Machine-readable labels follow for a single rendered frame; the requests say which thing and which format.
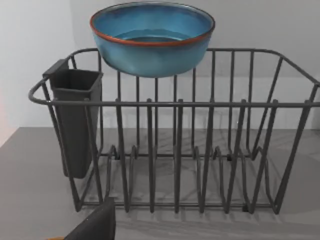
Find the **blue bowl with orange rim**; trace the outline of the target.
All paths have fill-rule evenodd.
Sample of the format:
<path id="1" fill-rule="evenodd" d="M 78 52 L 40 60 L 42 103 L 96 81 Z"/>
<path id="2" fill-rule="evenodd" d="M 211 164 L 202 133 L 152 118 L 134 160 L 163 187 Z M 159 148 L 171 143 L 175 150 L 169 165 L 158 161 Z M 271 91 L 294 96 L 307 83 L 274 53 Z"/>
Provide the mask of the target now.
<path id="1" fill-rule="evenodd" d="M 111 5 L 94 13 L 89 24 L 105 63 L 143 78 L 166 78 L 195 68 L 216 27 L 208 12 L 168 1 Z"/>

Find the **dark grey cutlery holder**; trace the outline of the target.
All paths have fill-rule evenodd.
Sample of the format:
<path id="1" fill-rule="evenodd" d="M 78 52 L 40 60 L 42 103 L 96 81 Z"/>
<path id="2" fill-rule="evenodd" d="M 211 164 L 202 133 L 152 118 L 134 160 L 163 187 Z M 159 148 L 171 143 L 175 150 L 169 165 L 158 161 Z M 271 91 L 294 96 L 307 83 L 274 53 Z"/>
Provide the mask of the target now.
<path id="1" fill-rule="evenodd" d="M 60 101 L 89 99 L 97 102 L 101 99 L 103 74 L 98 71 L 70 69 L 66 60 L 59 59 L 43 76 L 49 76 L 53 97 Z M 71 173 L 74 178 L 83 179 L 92 161 L 85 108 L 80 105 L 62 105 L 60 116 Z"/>

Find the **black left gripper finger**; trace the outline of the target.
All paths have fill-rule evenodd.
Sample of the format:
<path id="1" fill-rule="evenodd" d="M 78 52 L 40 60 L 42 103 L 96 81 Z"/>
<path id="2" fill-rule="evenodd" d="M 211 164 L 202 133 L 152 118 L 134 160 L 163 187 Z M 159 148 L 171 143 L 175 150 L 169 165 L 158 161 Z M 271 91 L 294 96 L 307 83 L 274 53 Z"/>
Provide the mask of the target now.
<path id="1" fill-rule="evenodd" d="M 116 208 L 108 197 L 87 218 L 74 228 L 64 240 L 115 240 Z"/>

